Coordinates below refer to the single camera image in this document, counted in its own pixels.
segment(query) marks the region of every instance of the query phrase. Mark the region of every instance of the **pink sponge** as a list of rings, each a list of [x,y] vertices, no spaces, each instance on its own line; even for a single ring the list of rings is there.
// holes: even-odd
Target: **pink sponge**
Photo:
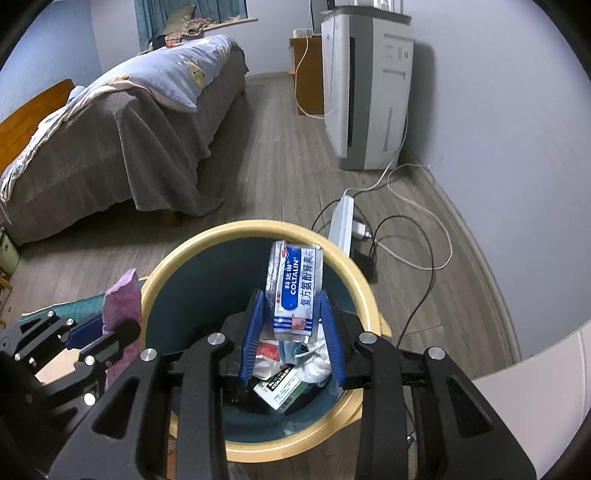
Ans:
[[[123,320],[142,323],[142,293],[138,274],[132,268],[123,274],[119,281],[105,292],[103,301],[103,334],[111,332]],[[139,355],[139,339],[125,347],[123,358],[107,371],[107,385],[121,375],[135,357]]]

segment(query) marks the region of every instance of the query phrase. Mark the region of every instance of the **trash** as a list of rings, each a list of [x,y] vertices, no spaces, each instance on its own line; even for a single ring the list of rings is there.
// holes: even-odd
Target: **trash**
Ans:
[[[254,377],[268,380],[281,369],[281,356],[279,355],[279,342],[268,340],[261,341],[256,350]]]
[[[316,341],[322,266],[319,247],[290,245],[285,240],[273,244],[265,291],[269,302],[265,339]]]
[[[322,323],[318,325],[316,342],[309,343],[306,347],[307,351],[295,353],[295,369],[298,378],[306,383],[317,384],[321,387],[332,373]]]
[[[307,387],[298,378],[297,370],[288,365],[269,380],[257,383],[254,391],[274,410],[284,413]]]

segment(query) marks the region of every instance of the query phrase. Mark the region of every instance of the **plug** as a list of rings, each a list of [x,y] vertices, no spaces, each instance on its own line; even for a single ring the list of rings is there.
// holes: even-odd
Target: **plug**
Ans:
[[[353,236],[353,238],[356,238],[357,240],[365,240],[366,238],[371,238],[371,233],[369,233],[367,225],[358,222],[357,220],[353,220],[353,224],[351,225],[351,235]]]

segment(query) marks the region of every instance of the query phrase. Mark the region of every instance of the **power adapter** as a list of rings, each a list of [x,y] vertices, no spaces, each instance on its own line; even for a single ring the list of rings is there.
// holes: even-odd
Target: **power adapter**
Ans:
[[[355,247],[351,248],[351,260],[355,262],[355,265],[359,267],[363,276],[370,283],[375,283],[378,279],[377,271],[375,268],[375,262],[372,257],[361,253]]]

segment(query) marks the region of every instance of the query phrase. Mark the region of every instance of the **power strip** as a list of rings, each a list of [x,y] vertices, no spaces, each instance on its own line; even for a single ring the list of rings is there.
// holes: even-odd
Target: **power strip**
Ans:
[[[330,220],[329,240],[339,247],[345,255],[351,253],[351,234],[353,229],[353,205],[355,200],[343,195]]]

